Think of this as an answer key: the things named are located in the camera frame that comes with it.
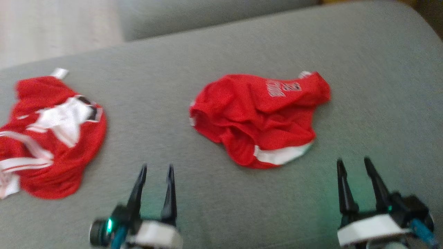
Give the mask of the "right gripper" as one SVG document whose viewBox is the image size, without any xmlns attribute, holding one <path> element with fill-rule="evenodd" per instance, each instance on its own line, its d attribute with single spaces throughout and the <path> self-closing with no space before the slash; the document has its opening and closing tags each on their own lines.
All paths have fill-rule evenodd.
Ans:
<svg viewBox="0 0 443 249">
<path fill-rule="evenodd" d="M 372 181 L 376 210 L 380 213 L 391 212 L 389 190 L 370 157 L 364 158 L 364 166 Z M 389 214 L 356 219 L 359 205 L 353 199 L 342 159 L 337 160 L 337 187 L 339 211 L 342 214 L 337 239 L 341 249 L 409 249 L 408 237 L 412 235 L 412 230 L 401 228 Z"/>
</svg>

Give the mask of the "small grey sofa cushion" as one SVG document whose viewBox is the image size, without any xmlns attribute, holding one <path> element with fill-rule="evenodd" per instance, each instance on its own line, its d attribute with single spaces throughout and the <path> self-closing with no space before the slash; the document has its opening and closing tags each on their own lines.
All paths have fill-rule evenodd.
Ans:
<svg viewBox="0 0 443 249">
<path fill-rule="evenodd" d="M 320 0 L 116 0 L 133 41 L 318 5 Z"/>
</svg>

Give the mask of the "red mesh shorts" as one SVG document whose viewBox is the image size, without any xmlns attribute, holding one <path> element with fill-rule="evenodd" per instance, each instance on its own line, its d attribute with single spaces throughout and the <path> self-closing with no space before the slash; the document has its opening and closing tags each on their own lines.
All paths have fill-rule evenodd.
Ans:
<svg viewBox="0 0 443 249">
<path fill-rule="evenodd" d="M 290 80 L 229 74 L 191 102 L 190 124 L 222 144 L 236 164 L 270 169 L 307 153 L 316 139 L 315 110 L 330 100 L 330 86 L 318 72 Z"/>
</svg>

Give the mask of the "large grey sofa cushion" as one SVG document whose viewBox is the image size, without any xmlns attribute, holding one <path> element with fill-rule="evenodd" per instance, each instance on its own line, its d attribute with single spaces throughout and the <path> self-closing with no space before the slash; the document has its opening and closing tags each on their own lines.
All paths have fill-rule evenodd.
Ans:
<svg viewBox="0 0 443 249">
<path fill-rule="evenodd" d="M 158 216 L 175 168 L 184 249 L 338 249 L 337 158 L 361 211 L 375 198 L 364 156 L 391 191 L 416 194 L 443 246 L 443 41 L 396 1 L 352 1 L 261 16 L 0 71 L 0 121 L 20 79 L 70 71 L 100 103 L 104 146 L 62 200 L 0 200 L 0 249 L 91 249 L 91 222 L 126 201 L 143 163 L 142 213 Z M 188 118 L 197 93 L 226 74 L 293 79 L 318 71 L 331 101 L 315 143 L 286 166 L 237 166 Z"/>
</svg>

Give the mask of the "red and white jersey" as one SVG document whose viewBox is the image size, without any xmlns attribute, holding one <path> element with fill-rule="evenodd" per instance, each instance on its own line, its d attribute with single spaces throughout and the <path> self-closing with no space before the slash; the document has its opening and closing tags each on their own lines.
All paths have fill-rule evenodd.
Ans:
<svg viewBox="0 0 443 249">
<path fill-rule="evenodd" d="M 45 200 L 74 194 L 106 137 L 103 107 L 63 82 L 68 70 L 23 79 L 0 127 L 0 200 L 20 190 Z"/>
</svg>

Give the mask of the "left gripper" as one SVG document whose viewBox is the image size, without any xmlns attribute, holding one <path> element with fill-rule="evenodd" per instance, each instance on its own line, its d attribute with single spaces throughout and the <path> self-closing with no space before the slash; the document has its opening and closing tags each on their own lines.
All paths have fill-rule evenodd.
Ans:
<svg viewBox="0 0 443 249">
<path fill-rule="evenodd" d="M 128 220 L 133 222 L 140 216 L 142 191 L 146 180 L 147 164 L 143 164 L 127 202 Z M 183 249 L 183 238 L 176 227 L 177 204 L 174 167 L 169 165 L 166 179 L 168 185 L 160 221 L 143 221 L 135 235 L 126 242 L 139 248 Z"/>
</svg>

